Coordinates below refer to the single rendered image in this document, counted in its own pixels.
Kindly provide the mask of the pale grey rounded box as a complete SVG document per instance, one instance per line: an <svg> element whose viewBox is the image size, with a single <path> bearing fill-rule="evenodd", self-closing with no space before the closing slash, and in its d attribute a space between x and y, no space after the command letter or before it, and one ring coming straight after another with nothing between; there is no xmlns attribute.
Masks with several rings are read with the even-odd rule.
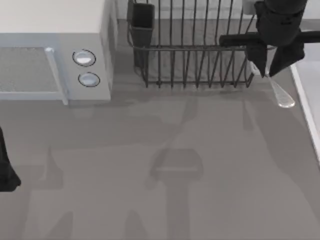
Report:
<svg viewBox="0 0 320 240"><path fill-rule="evenodd" d="M242 0L242 10L245 15L255 15L256 0Z"/></svg>

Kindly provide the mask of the small round microwave knob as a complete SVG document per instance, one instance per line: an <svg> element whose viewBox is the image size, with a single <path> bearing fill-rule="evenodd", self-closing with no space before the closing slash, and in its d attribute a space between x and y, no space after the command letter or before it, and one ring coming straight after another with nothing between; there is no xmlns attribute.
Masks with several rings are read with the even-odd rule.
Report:
<svg viewBox="0 0 320 240"><path fill-rule="evenodd" d="M82 86L86 88L95 88L101 82L100 77L93 72L85 72L79 74L77 80Z"/></svg>

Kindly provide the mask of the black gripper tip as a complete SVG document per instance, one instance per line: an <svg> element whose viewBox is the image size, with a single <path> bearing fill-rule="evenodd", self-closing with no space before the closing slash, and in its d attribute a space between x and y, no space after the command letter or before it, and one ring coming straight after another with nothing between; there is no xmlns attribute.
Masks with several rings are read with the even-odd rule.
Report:
<svg viewBox="0 0 320 240"><path fill-rule="evenodd" d="M0 193L14 192L21 183L9 160L3 130L0 127Z"/></svg>

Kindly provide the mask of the silver spoon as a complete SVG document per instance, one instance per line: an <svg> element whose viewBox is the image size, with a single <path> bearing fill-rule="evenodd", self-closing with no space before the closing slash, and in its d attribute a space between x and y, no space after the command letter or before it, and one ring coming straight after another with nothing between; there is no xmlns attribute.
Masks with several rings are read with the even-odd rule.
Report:
<svg viewBox="0 0 320 240"><path fill-rule="evenodd" d="M274 79L271 78L268 67L265 68L265 76L272 87L277 105L283 109L293 108L296 105L295 100Z"/></svg>

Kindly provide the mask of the microwave door with mesh window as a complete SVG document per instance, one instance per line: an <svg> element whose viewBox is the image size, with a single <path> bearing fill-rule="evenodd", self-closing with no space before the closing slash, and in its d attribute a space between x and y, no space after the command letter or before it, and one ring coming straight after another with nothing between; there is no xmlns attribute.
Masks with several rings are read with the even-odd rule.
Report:
<svg viewBox="0 0 320 240"><path fill-rule="evenodd" d="M0 101L62 101L68 89L52 47L0 47Z"/></svg>

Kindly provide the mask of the black utensil holder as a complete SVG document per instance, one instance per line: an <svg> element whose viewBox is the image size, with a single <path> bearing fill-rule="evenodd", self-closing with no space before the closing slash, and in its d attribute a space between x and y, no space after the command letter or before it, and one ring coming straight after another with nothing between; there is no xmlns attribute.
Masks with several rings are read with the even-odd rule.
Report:
<svg viewBox="0 0 320 240"><path fill-rule="evenodd" d="M133 48L134 66L144 69L155 23L155 6L128 0L127 22Z"/></svg>

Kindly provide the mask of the pale microwave oven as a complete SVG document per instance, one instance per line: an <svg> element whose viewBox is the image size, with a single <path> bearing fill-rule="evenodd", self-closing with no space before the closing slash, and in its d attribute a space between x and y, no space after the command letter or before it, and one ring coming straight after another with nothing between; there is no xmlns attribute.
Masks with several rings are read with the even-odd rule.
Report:
<svg viewBox="0 0 320 240"><path fill-rule="evenodd" d="M116 0L0 0L0 48L55 49L71 101L109 101L118 43ZM96 62L77 65L73 52L91 51ZM99 76L84 87L78 75Z"/></svg>

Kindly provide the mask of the large round microwave knob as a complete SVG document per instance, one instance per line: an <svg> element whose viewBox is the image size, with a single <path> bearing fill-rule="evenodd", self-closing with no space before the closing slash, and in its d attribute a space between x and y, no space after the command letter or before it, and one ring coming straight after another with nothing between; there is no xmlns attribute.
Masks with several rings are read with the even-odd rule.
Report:
<svg viewBox="0 0 320 240"><path fill-rule="evenodd" d="M72 59L81 67L90 67L95 64L97 58L90 50L81 49L73 52Z"/></svg>

